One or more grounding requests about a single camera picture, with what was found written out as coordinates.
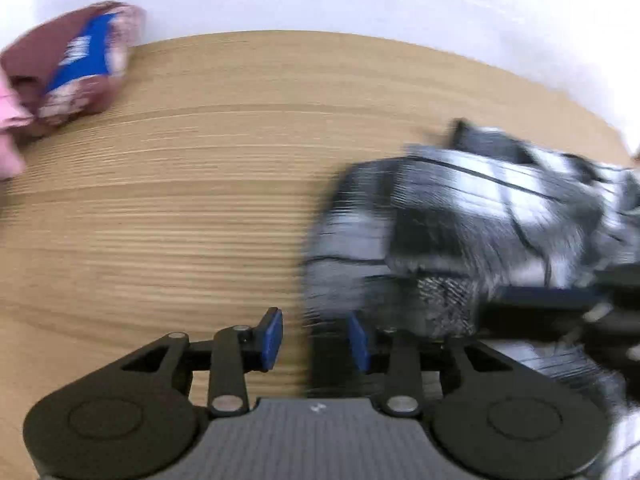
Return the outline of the black white plaid shirt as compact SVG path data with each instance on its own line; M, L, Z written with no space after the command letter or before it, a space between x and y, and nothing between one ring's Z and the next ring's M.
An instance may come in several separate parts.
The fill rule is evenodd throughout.
M506 339L478 330L502 286L586 286L639 265L637 170L457 122L443 148L346 168L303 258L307 392L358 399L380 422L349 442L357 477L634 479L639 341ZM372 405L349 315L418 341L421 415Z

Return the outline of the maroon blue printed garment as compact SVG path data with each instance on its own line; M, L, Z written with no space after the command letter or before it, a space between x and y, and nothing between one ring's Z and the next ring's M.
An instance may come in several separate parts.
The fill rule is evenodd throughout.
M66 122L104 112L122 86L145 13L104 1L60 15L1 51L1 68L32 115L11 133L21 141L47 136Z

